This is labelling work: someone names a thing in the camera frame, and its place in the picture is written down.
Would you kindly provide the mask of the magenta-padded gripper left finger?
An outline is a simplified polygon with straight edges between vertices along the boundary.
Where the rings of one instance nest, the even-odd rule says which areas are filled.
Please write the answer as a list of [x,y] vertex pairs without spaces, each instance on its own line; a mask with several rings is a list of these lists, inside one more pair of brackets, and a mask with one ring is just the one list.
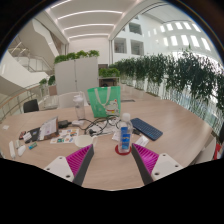
[[90,144],[67,157],[58,156],[45,170],[81,186],[93,155],[94,147]]

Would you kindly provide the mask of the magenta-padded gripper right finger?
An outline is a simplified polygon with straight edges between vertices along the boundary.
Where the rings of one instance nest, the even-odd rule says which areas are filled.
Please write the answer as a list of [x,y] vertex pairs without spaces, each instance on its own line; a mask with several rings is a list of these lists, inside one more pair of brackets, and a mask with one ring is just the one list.
[[132,155],[145,185],[182,169],[182,166],[167,153],[157,154],[133,143]]

